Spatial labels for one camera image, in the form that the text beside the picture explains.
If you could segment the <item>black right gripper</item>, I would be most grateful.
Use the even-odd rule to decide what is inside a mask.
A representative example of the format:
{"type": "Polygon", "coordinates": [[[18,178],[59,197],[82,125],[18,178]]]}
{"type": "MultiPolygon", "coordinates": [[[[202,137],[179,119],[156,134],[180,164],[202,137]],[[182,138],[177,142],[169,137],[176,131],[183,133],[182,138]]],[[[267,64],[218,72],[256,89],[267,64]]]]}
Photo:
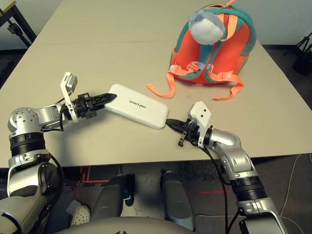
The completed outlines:
{"type": "Polygon", "coordinates": [[[180,140],[178,141],[178,146],[183,147],[183,142],[185,140],[189,141],[193,146],[198,146],[197,136],[199,135],[199,127],[197,123],[189,118],[186,122],[178,119],[167,119],[166,124],[176,132],[181,133],[180,140]]]}

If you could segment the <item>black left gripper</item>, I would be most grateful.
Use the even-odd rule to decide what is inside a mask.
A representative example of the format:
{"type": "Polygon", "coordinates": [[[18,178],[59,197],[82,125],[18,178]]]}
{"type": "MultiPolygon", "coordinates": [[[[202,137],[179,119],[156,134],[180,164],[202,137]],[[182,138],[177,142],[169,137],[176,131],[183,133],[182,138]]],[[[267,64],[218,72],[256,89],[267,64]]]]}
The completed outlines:
{"type": "Polygon", "coordinates": [[[90,96],[89,93],[78,95],[73,100],[73,105],[77,117],[93,118],[97,116],[97,111],[104,109],[107,103],[112,102],[117,97],[116,94],[105,93],[97,96],[90,96]]]}

